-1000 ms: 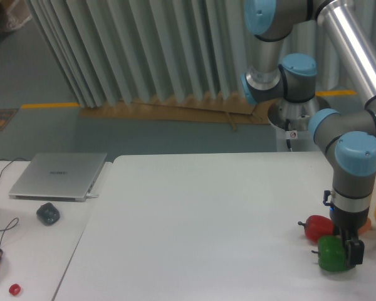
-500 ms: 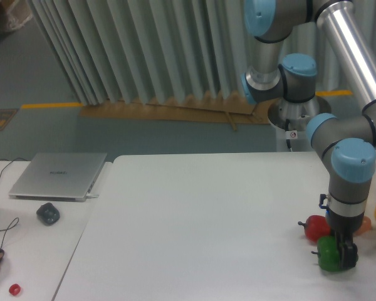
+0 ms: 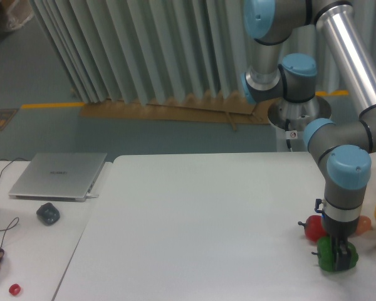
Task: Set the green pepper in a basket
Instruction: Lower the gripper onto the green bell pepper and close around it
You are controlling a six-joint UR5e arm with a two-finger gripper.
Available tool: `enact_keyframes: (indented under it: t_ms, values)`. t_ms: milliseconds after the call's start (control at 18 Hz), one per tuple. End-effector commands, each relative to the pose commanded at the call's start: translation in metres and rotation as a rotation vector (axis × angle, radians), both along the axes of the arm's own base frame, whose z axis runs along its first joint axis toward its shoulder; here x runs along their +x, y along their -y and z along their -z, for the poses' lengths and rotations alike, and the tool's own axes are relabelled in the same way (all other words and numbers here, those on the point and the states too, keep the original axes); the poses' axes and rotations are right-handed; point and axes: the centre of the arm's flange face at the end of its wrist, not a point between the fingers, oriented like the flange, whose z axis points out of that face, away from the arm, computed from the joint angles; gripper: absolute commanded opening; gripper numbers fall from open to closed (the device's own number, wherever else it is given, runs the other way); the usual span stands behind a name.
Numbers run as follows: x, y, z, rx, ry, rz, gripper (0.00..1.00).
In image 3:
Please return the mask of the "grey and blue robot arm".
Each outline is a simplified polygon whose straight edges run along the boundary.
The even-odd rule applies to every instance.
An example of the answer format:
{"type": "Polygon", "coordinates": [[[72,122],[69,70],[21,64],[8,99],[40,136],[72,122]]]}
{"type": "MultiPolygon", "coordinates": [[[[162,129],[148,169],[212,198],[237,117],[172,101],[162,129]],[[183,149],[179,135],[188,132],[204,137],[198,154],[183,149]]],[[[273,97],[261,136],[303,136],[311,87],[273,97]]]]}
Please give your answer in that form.
{"type": "Polygon", "coordinates": [[[278,58],[281,45],[294,29],[312,24],[321,33],[355,102],[358,120],[337,125],[315,118],[303,141],[325,179],[322,199],[315,201],[327,237],[317,242],[320,268],[340,272],[358,260],[348,241],[354,234],[376,152],[376,67],[360,36],[350,1],[245,1],[244,26],[261,46],[260,61],[243,73],[248,102],[272,98],[303,108],[316,100],[316,63],[294,53],[278,58]]]}

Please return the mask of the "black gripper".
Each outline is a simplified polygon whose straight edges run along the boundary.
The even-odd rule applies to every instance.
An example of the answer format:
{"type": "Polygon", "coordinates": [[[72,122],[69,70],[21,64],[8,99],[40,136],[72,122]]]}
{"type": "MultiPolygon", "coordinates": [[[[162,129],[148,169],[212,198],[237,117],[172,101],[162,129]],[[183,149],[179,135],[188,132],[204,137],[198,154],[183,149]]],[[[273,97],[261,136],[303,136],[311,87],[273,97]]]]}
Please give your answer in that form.
{"type": "Polygon", "coordinates": [[[347,240],[354,234],[359,217],[360,206],[353,209],[335,207],[325,199],[315,200],[315,212],[321,215],[323,229],[331,236],[331,250],[334,270],[350,268],[350,249],[347,240]]]}

